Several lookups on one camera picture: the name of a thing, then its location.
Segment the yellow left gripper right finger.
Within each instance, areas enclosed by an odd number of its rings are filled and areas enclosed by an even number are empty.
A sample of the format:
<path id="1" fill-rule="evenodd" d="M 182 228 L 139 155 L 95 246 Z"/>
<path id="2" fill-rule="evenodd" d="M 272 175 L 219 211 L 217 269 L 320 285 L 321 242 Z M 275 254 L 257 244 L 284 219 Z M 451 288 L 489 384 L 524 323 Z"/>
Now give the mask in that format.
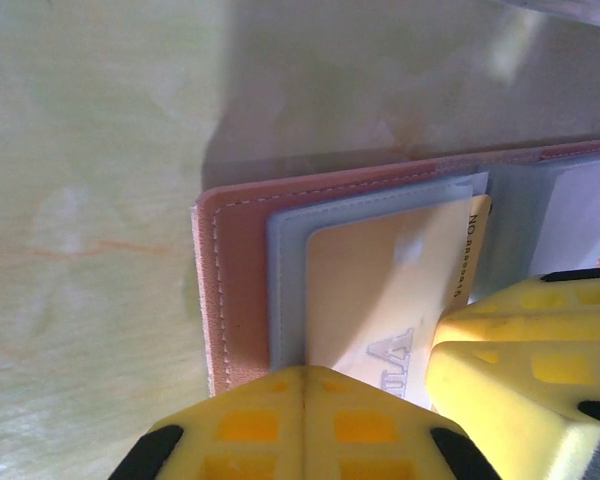
<path id="1" fill-rule="evenodd" d="M 519 282 L 442 319 L 426 377 L 503 479 L 600 479 L 600 268 Z"/>

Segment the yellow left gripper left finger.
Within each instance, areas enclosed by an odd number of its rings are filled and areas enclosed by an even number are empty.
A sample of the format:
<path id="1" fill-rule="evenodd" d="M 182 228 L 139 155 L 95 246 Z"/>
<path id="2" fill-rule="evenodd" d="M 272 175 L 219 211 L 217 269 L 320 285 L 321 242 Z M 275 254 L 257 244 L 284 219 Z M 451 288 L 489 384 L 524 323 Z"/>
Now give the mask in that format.
<path id="1" fill-rule="evenodd" d="M 114 479 L 495 479 L 453 421 L 326 367 L 291 367 L 156 422 Z"/>

